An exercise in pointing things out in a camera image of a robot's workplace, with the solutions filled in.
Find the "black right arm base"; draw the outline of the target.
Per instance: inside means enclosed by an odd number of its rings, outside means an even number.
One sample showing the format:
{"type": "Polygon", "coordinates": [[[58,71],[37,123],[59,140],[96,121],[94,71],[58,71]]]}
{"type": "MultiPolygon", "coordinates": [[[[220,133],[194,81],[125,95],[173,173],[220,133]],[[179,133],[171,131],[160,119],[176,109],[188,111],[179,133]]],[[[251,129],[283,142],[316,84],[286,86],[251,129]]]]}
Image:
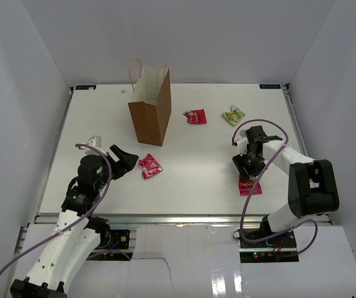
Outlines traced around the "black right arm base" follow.
{"type": "Polygon", "coordinates": [[[239,255],[242,264],[289,263],[299,262],[296,239],[288,232],[265,242],[245,242],[239,230],[233,232],[233,238],[239,242],[239,255]]]}

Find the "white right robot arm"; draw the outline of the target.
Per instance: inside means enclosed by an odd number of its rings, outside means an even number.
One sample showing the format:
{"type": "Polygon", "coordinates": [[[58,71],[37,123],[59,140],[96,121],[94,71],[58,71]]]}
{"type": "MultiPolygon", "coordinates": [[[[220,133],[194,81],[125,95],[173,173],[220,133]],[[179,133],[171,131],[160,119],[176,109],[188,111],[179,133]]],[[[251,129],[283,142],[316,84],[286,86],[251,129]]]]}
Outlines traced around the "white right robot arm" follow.
{"type": "Polygon", "coordinates": [[[252,183],[248,199],[270,165],[288,176],[287,203],[266,215],[258,230],[247,232],[240,228],[240,237],[245,242],[261,242],[266,247],[275,247],[283,234],[311,221],[313,216],[335,212],[339,208],[339,194],[330,161],[301,154],[287,145],[287,137],[268,136],[260,125],[247,129],[243,141],[246,149],[233,157],[233,163],[242,180],[252,183]]]}

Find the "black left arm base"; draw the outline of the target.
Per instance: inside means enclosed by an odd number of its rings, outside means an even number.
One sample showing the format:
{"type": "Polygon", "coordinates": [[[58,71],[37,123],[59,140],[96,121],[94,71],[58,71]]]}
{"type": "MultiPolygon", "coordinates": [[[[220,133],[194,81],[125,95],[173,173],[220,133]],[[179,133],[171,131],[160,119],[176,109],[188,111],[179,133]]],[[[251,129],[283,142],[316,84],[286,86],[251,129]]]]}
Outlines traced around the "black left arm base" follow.
{"type": "Polygon", "coordinates": [[[129,248],[130,231],[129,230],[107,230],[100,235],[100,244],[97,250],[125,250],[129,248]]]}

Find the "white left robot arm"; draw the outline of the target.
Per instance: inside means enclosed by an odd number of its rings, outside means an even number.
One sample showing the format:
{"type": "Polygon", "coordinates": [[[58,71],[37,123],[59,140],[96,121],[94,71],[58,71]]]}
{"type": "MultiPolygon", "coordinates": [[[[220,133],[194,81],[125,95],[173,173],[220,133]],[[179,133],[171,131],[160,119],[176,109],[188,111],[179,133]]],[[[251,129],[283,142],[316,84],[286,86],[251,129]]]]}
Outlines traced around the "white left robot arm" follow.
{"type": "Polygon", "coordinates": [[[69,287],[91,252],[110,242],[109,224],[93,215],[110,183],[129,173],[138,156],[110,147],[114,156],[90,144],[77,144],[89,154],[81,158],[77,175],[70,181],[52,236],[23,279],[10,287],[12,297],[67,297],[69,287]]]}

